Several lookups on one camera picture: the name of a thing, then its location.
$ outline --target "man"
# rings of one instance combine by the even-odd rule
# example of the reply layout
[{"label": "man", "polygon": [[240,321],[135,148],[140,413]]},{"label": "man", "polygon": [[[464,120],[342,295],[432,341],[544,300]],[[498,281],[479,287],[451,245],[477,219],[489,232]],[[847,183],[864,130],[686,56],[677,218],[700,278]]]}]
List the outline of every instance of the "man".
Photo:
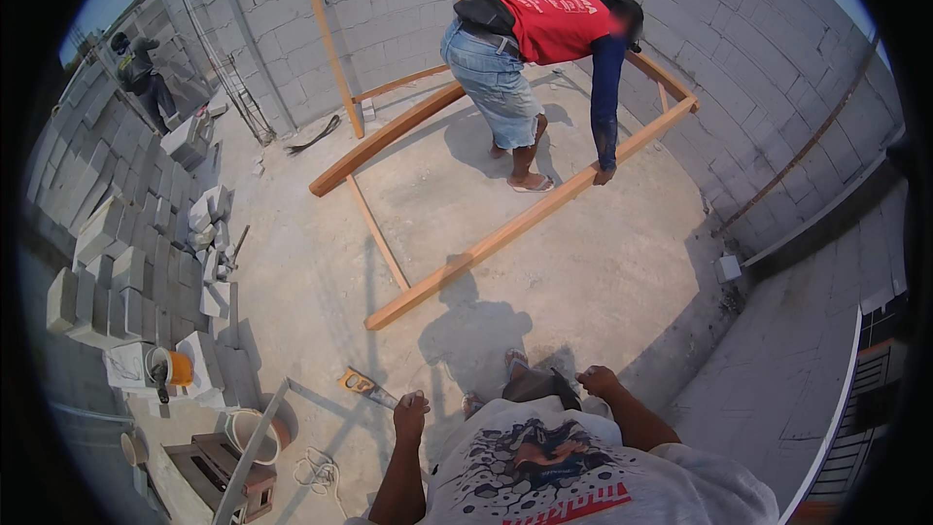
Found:
[{"label": "man", "polygon": [[164,136],[169,133],[169,128],[158,113],[158,106],[162,107],[170,119],[177,116],[178,112],[172,92],[165,85],[165,78],[155,70],[152,59],[149,58],[148,52],[156,47],[157,39],[140,36],[130,41],[122,31],[110,40],[110,48],[123,57],[117,65],[117,79],[120,80],[121,87],[125,91],[133,92],[139,101],[143,102],[149,118]]},{"label": "man", "polygon": [[521,193],[554,188],[550,175],[530,172],[548,125],[544,109],[521,75],[524,63],[548,65],[592,55],[590,125],[599,171],[616,172],[616,106],[625,51],[645,15],[635,0],[461,0],[441,41],[440,56],[493,130],[490,155],[512,151],[508,184]]},{"label": "man", "polygon": [[777,522],[771,489],[737,462],[681,444],[608,368],[577,380],[614,420],[579,411],[566,380],[529,369],[524,353],[506,362],[504,399],[465,398],[467,420],[444,443],[427,499],[418,449],[430,407],[422,391],[402,397],[379,492],[367,519],[346,525]]}]

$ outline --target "saw handle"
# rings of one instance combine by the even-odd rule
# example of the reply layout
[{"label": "saw handle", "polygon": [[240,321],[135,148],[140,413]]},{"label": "saw handle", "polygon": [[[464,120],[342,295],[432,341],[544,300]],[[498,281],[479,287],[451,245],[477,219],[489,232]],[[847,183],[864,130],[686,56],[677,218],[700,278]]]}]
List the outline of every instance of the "saw handle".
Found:
[{"label": "saw handle", "polygon": [[337,382],[345,390],[355,391],[356,393],[366,393],[376,387],[376,382],[366,377],[352,367],[347,367],[344,376],[337,379]]}]

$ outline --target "bare foot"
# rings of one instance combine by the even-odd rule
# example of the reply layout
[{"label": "bare foot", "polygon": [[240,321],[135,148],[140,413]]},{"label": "bare foot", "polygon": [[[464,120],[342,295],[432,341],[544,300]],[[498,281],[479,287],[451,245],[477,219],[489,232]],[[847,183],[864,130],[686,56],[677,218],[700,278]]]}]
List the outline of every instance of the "bare foot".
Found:
[{"label": "bare foot", "polygon": [[470,416],[480,411],[480,408],[485,404],[486,403],[480,399],[480,396],[473,391],[464,395],[463,402],[461,402],[461,407],[463,408],[466,420],[469,420]]},{"label": "bare foot", "polygon": [[508,151],[504,148],[499,148],[498,145],[493,142],[493,148],[489,149],[489,156],[492,158],[502,158],[506,155]]},{"label": "bare foot", "polygon": [[[512,360],[518,359],[519,361],[524,362],[524,365],[517,363],[515,366],[512,365]],[[528,370],[528,355],[524,354],[518,349],[509,349],[506,351],[506,369],[512,368],[512,375],[509,377],[509,380],[518,379],[519,376]]]}]

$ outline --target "red t-shirt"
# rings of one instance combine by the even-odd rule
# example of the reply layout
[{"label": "red t-shirt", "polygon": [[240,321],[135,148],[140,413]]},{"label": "red t-shirt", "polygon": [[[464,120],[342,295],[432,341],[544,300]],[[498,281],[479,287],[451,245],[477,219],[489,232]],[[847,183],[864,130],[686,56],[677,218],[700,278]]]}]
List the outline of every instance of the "red t-shirt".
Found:
[{"label": "red t-shirt", "polygon": [[581,59],[591,42],[619,30],[601,0],[502,1],[515,16],[521,56],[539,65]]}]

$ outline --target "flip-flop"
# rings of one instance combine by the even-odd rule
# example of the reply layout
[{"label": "flip-flop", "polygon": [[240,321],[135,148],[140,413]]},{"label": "flip-flop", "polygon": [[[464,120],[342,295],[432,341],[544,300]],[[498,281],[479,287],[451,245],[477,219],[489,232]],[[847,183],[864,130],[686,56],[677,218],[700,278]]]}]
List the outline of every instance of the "flip-flop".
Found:
[{"label": "flip-flop", "polygon": [[541,182],[537,187],[519,187],[512,183],[508,183],[508,186],[512,188],[513,191],[517,193],[546,193],[554,189],[554,179],[548,175],[544,175],[544,181]]},{"label": "flip-flop", "polygon": [[512,355],[512,360],[508,362],[508,368],[507,368],[507,370],[506,370],[506,377],[507,377],[509,380],[512,379],[512,371],[515,370],[515,366],[521,366],[521,367],[523,367],[523,368],[525,368],[525,369],[529,369],[529,370],[531,369],[531,368],[528,366],[528,363],[527,363],[527,362],[522,361],[521,359],[519,359],[518,357],[516,357],[516,354],[519,354],[519,353],[522,354],[522,355],[524,355],[524,358],[525,358],[525,359],[528,358],[528,355],[525,355],[524,351],[521,351],[521,350],[518,350],[518,349],[509,349],[509,350],[506,351],[506,356]]},{"label": "flip-flop", "polygon": [[480,408],[485,405],[485,402],[480,401],[480,397],[470,391],[469,393],[464,394],[463,400],[460,402],[460,408],[464,411],[466,419],[469,420],[473,414],[480,411]]}]

